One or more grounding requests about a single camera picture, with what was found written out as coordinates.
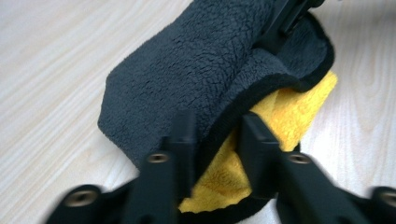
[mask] metal screw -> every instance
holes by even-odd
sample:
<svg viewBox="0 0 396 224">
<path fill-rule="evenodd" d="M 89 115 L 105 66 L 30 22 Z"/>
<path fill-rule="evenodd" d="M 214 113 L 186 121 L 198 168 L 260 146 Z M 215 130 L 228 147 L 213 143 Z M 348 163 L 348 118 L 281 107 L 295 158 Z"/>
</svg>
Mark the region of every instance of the metal screw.
<svg viewBox="0 0 396 224">
<path fill-rule="evenodd" d="M 81 207 L 93 203 L 98 194 L 93 190 L 82 190 L 75 192 L 64 201 L 64 204 L 68 207 Z"/>
<path fill-rule="evenodd" d="M 160 163 L 160 162 L 165 162 L 168 161 L 168 156 L 165 154 L 152 154 L 148 157 L 148 161 L 152 163 Z"/>
<path fill-rule="evenodd" d="M 396 192 L 392 192 L 392 191 L 382 192 L 381 199 L 388 205 L 396 207 Z"/>
<path fill-rule="evenodd" d="M 300 164 L 308 164 L 311 162 L 306 156 L 303 155 L 289 155 L 289 160 L 294 162 L 294 163 L 300 163 Z"/>
</svg>

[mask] tabletop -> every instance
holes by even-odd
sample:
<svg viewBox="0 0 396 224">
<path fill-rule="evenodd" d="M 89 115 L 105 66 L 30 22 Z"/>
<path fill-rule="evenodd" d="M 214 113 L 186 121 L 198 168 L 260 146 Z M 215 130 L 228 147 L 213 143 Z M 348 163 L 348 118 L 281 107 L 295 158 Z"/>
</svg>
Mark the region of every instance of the tabletop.
<svg viewBox="0 0 396 224">
<path fill-rule="evenodd" d="M 0 223 L 41 223 L 82 184 L 137 169 L 98 129 L 106 76 L 191 0 L 0 1 Z M 396 1 L 313 10 L 339 81 L 302 140 L 341 188 L 396 187 Z M 277 223 L 274 203 L 241 223 Z"/>
</svg>

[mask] gray cloth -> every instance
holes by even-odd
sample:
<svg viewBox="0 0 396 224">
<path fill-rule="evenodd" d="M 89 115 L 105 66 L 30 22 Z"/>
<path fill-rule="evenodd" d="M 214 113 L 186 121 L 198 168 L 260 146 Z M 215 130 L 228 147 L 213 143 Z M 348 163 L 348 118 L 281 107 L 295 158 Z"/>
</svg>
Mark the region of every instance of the gray cloth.
<svg viewBox="0 0 396 224">
<path fill-rule="evenodd" d="M 201 174 L 241 115 L 277 89 L 309 90 L 332 65 L 332 46 L 312 16 L 276 56 L 252 48 L 273 2 L 191 3 L 110 73 L 99 128 L 139 168 L 177 111 L 193 110 Z"/>
</svg>

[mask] wood grain surface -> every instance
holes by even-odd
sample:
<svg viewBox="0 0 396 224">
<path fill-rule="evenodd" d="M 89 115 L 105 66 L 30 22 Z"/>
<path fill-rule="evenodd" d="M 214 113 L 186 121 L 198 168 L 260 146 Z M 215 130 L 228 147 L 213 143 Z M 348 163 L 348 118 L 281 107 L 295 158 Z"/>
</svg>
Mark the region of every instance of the wood grain surface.
<svg viewBox="0 0 396 224">
<path fill-rule="evenodd" d="M 0 0 L 0 223 L 41 223 L 82 184 L 138 175 L 98 130 L 108 73 L 190 0 Z M 342 188 L 396 187 L 396 1 L 314 10 L 339 83 L 303 139 Z M 243 223 L 276 223 L 273 204 Z"/>
</svg>

